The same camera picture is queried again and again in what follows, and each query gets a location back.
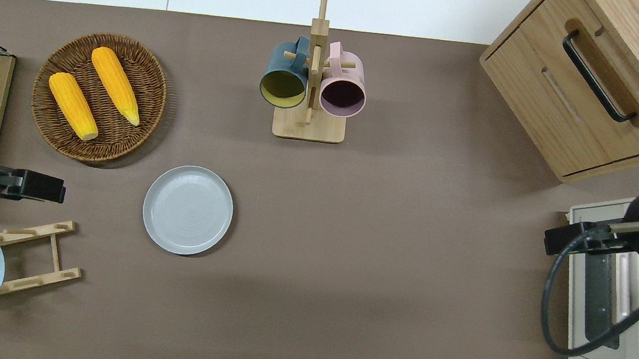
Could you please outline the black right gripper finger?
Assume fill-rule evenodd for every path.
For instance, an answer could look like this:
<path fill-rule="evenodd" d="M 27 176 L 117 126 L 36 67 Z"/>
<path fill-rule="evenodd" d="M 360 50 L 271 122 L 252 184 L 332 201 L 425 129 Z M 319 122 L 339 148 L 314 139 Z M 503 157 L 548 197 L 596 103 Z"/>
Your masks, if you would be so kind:
<path fill-rule="evenodd" d="M 577 236 L 589 230 L 595 231 L 579 244 L 573 246 L 572 254 L 607 255 L 630 251 L 630 245 L 612 232 L 607 222 L 576 222 L 557 228 L 548 229 L 544 233 L 544 246 L 547 255 L 558 256 Z"/>

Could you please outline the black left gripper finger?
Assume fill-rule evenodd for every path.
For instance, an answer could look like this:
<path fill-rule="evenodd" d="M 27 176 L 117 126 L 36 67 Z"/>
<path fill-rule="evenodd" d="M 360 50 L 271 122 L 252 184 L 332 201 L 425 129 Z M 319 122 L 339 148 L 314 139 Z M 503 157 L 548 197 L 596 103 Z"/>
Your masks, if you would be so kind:
<path fill-rule="evenodd" d="M 64 181 L 28 169 L 0 166 L 0 198 L 22 201 L 36 200 L 61 204 L 65 201 Z"/>

